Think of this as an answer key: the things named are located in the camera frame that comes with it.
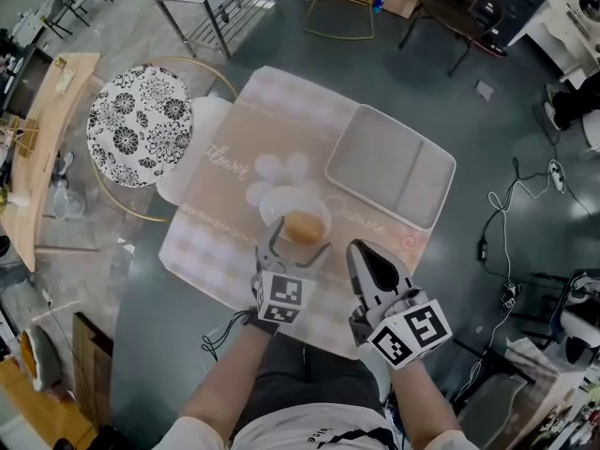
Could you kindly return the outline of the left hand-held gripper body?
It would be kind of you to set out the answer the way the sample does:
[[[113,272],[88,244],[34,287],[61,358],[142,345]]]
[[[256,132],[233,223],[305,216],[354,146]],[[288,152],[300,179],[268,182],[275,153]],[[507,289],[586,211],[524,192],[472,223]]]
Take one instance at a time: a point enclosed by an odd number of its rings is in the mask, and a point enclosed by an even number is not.
[[[257,254],[257,272],[251,279],[258,318],[274,324],[293,324],[307,307],[316,288],[315,273]]]

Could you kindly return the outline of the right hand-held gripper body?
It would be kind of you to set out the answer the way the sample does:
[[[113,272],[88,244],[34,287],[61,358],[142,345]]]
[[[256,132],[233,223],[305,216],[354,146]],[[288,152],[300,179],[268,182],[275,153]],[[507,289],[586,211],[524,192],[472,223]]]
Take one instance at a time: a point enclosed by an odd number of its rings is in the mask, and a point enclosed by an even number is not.
[[[368,345],[392,369],[424,358],[453,336],[439,302],[419,287],[391,303],[357,307],[349,325],[356,345]]]

